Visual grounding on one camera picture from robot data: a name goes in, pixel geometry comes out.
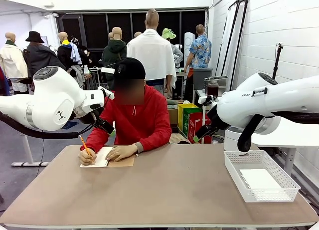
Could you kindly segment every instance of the white notepad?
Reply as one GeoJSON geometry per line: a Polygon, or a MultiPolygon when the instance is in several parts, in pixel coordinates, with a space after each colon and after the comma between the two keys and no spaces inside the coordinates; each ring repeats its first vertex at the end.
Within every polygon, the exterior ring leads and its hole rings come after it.
{"type": "Polygon", "coordinates": [[[242,177],[250,189],[280,189],[281,186],[266,169],[241,169],[242,177]]]}
{"type": "Polygon", "coordinates": [[[102,168],[106,167],[106,162],[105,157],[107,154],[113,149],[113,147],[103,147],[97,154],[96,154],[96,159],[95,159],[95,164],[94,165],[80,165],[80,168],[102,168]]]}

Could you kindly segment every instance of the white basket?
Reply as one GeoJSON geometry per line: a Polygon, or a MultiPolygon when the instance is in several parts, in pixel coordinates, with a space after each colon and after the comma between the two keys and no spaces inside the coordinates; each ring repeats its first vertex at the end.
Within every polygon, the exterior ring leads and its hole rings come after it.
{"type": "Polygon", "coordinates": [[[248,151],[247,153],[227,151],[224,154],[225,166],[245,202],[293,202],[295,200],[300,186],[265,151],[248,151]],[[251,189],[241,175],[242,169],[266,169],[281,188],[251,189]]]}

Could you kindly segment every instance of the glass jar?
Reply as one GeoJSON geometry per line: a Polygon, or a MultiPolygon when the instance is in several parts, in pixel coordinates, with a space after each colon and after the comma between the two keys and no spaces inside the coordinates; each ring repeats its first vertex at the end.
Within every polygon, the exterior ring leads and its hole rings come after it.
{"type": "Polygon", "coordinates": [[[213,95],[214,97],[218,96],[218,83],[217,80],[212,79],[207,85],[207,95],[213,95]]]}

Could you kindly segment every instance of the white jacket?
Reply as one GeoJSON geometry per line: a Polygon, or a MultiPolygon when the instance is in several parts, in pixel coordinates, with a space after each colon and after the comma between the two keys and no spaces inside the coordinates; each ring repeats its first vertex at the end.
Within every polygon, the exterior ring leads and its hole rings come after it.
{"type": "Polygon", "coordinates": [[[0,67],[7,78],[28,77],[22,51],[15,45],[6,44],[0,49],[0,67]]]}
{"type": "Polygon", "coordinates": [[[147,29],[128,43],[127,57],[138,59],[144,66],[146,80],[165,79],[172,75],[170,85],[175,88],[176,69],[170,42],[156,30],[147,29]]]}

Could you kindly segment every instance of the gray cuff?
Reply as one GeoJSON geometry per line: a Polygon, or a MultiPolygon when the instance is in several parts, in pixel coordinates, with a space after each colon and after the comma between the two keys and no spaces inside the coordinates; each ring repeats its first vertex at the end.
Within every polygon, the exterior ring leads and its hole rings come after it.
{"type": "Polygon", "coordinates": [[[138,153],[144,151],[143,145],[140,142],[135,143],[136,147],[138,148],[138,153]]]}

